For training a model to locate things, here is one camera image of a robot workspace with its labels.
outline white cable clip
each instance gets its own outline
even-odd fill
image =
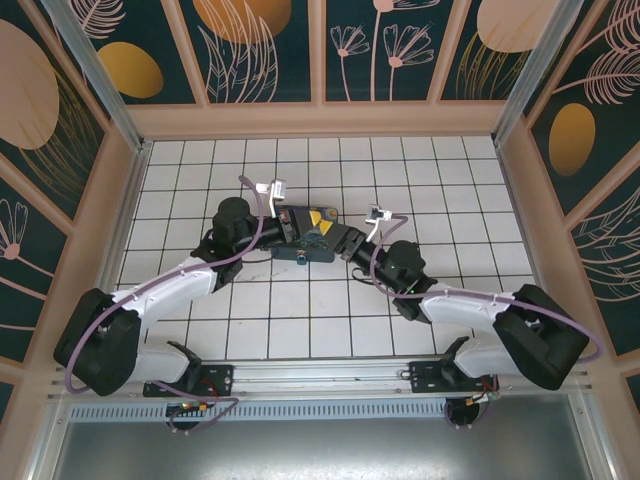
[[[284,200],[287,193],[287,182],[274,178],[271,183],[256,183],[256,190],[260,195],[269,196],[269,210],[271,218],[276,218],[275,202]]]
[[[369,233],[367,237],[367,242],[370,242],[378,228],[380,227],[380,222],[390,222],[393,213],[391,210],[382,210],[379,205],[375,205],[373,203],[369,204],[369,209],[367,210],[367,218],[364,219],[365,223],[369,225],[373,225],[373,230]]]

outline white tile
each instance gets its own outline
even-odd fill
[[[460,275],[453,245],[420,245],[420,254],[427,264],[424,273],[428,276],[438,278]]]
[[[185,142],[182,164],[212,163],[215,143],[214,140],[193,140]]]
[[[473,178],[467,160],[438,161],[443,185],[471,185]]]
[[[396,355],[432,355],[435,353],[429,324],[411,322],[404,317],[391,317],[391,326]]]
[[[145,343],[167,343],[169,340],[184,345],[189,322],[156,322],[147,330]]]
[[[345,187],[366,187],[374,185],[372,163],[342,162],[342,184]]]
[[[389,315],[387,296],[372,285],[364,285],[349,280],[349,302],[351,316],[354,315]]]
[[[469,160],[473,181],[478,185],[504,183],[498,160]]]
[[[469,158],[496,158],[496,149],[490,136],[462,138]]]
[[[244,165],[241,163],[235,165],[216,165],[211,167],[211,181],[209,182],[209,188],[240,188],[241,183],[238,180],[238,176],[242,175]],[[249,178],[252,182],[257,182],[257,179]]]
[[[309,319],[271,320],[269,358],[308,358]]]
[[[275,163],[247,163],[244,166],[244,176],[253,183],[271,183],[276,178]]]
[[[136,220],[133,222],[129,250],[161,249],[167,233],[167,220]]]
[[[351,328],[349,325],[349,319],[312,318],[311,356],[351,356]]]
[[[309,190],[309,205],[314,207],[334,207],[338,212],[343,211],[341,188],[311,188]]]
[[[194,300],[190,318],[191,320],[226,319],[229,318],[230,305],[231,285],[227,285],[215,293]]]
[[[177,267],[181,263],[183,263],[186,259],[191,257],[190,250],[165,250],[162,252],[162,262],[160,262],[160,272],[165,273],[171,270],[172,268]]]
[[[153,142],[149,165],[179,164],[184,142]]]
[[[487,229],[481,213],[453,213],[449,215],[453,241],[456,243],[488,242]]]
[[[260,139],[247,140],[247,151],[245,153],[245,162],[270,162],[276,161],[276,144],[277,140]]]
[[[506,186],[478,185],[476,188],[483,212],[510,212],[513,210]]]
[[[276,177],[287,182],[287,193],[291,187],[309,186],[308,163],[281,163],[278,164]]]
[[[371,160],[369,137],[341,138],[340,157],[342,160]]]
[[[467,158],[462,137],[433,137],[436,158]]]
[[[136,219],[169,218],[173,192],[142,192]]]
[[[378,187],[378,205],[393,213],[411,215],[411,197],[408,187]]]
[[[309,206],[309,189],[307,188],[289,188],[287,187],[287,198],[284,203],[287,205],[297,205],[301,207]]]
[[[391,234],[385,241],[385,245],[391,245],[393,242],[398,240],[406,240],[408,242],[418,242],[418,237],[416,236],[416,226],[413,222],[413,216],[408,217],[409,220],[407,223],[402,225],[398,230]],[[380,222],[380,233],[384,235],[387,233],[395,224],[397,224],[397,220],[392,220],[391,222]]]
[[[175,305],[173,310],[167,313],[162,320],[189,320],[189,312],[191,311],[191,302]]]
[[[216,213],[218,213],[218,205],[220,205],[223,200],[229,197],[239,196],[240,188],[234,190],[209,190],[207,195],[207,208],[204,216],[207,217],[207,220],[210,220]]]
[[[491,247],[488,243],[456,245],[463,277],[496,275]]]
[[[406,162],[409,185],[440,185],[438,163],[433,160]]]
[[[416,215],[415,223],[420,243],[453,243],[448,215]]]
[[[451,323],[433,323],[433,336],[436,341],[436,353],[442,355],[460,337],[473,338],[470,328]]]
[[[278,162],[306,162],[309,146],[306,138],[278,139]]]
[[[138,284],[158,274],[162,251],[127,252],[120,282]]]
[[[500,277],[500,282],[502,283],[502,289],[505,292],[517,292],[525,283],[530,285],[536,284],[535,279],[531,275]]]
[[[347,278],[347,268],[344,260],[336,255],[332,263],[309,262],[311,280],[344,280]]]
[[[234,279],[236,282],[267,282],[271,278],[271,262],[246,263],[270,259],[271,251],[254,250],[243,257],[242,270]]]
[[[447,209],[450,213],[455,212],[479,212],[480,204],[476,195],[475,187],[469,185],[442,187],[447,200]]]
[[[341,317],[349,315],[346,280],[311,282],[311,316]]]
[[[206,190],[211,165],[181,165],[176,190]]]
[[[187,348],[203,360],[224,360],[229,322],[191,322]]]
[[[298,265],[294,260],[274,260],[271,267],[271,280],[309,280],[309,264]]]
[[[374,160],[404,160],[400,137],[372,137]]]
[[[376,174],[376,186],[381,185],[407,185],[407,172],[404,163],[399,162],[373,162]]]
[[[244,149],[244,140],[218,140],[213,163],[243,163]]]
[[[340,162],[312,163],[309,165],[310,187],[339,187]]]
[[[234,283],[231,292],[231,318],[267,318],[268,283]]]
[[[433,160],[436,158],[431,137],[402,137],[402,146],[406,160]]]
[[[493,243],[493,254],[500,275],[531,275],[531,265],[522,243]]]
[[[231,320],[229,322],[228,359],[267,358],[267,320]]]
[[[143,190],[175,190],[178,165],[158,165],[147,168]]]
[[[172,218],[202,218],[207,204],[206,190],[176,192],[171,207]]]
[[[196,248],[202,237],[202,219],[170,220],[164,248]]]
[[[393,355],[389,316],[353,317],[351,335],[354,357]]]
[[[271,298],[271,318],[309,315],[309,282],[274,282]]]
[[[520,228],[515,214],[485,213],[484,220],[492,242],[521,242]]]
[[[502,291],[498,277],[464,277],[464,288],[477,292],[499,293]]]
[[[342,194],[344,195],[344,213],[346,215],[366,214],[369,204],[377,203],[374,187],[345,188],[342,190]]]
[[[324,162],[340,160],[340,146],[337,138],[310,138],[309,160]]]
[[[445,213],[447,211],[442,187],[411,187],[410,191],[414,213]]]

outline white tiled floor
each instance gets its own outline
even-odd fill
[[[362,230],[369,203],[409,215],[396,239],[417,241],[426,273],[450,285],[493,292],[533,282],[489,137],[364,137],[155,143],[120,286],[186,258],[223,199],[242,195],[255,209],[240,174],[254,182],[277,175],[288,204],[333,206]],[[223,360],[443,353],[472,334],[406,321],[351,269],[340,259],[246,264],[232,285],[178,308],[148,338]]]

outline yellow object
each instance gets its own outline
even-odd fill
[[[333,222],[329,222],[328,220],[322,220],[320,222],[320,232],[322,233],[322,235],[326,235],[332,226],[333,226]]]
[[[251,10],[257,28],[264,20],[272,36],[279,34],[291,18],[291,0],[193,0],[193,6],[209,30],[234,43],[256,43],[261,35],[250,21]]]
[[[113,42],[98,50],[98,57],[120,93],[149,98],[162,90],[164,81],[160,67],[140,47]]]
[[[322,214],[315,210],[309,210],[309,215],[311,215],[311,223],[315,227],[322,220]]]
[[[0,138],[34,150],[49,141],[58,123],[56,72],[31,37],[0,20]]]
[[[531,50],[538,43],[558,0],[483,0],[478,9],[478,35],[496,52]]]
[[[569,177],[582,168],[596,138],[591,111],[579,103],[565,105],[558,112],[549,135],[549,158],[553,169]]]

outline black mounting bracket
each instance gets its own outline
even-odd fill
[[[216,389],[219,397],[230,397],[233,388],[233,365],[202,365],[200,369],[200,381],[188,392],[199,397],[211,397],[211,385]],[[181,384],[175,387],[182,390]],[[147,382],[144,384],[142,395],[147,398],[177,397],[171,392],[161,389],[157,385]]]

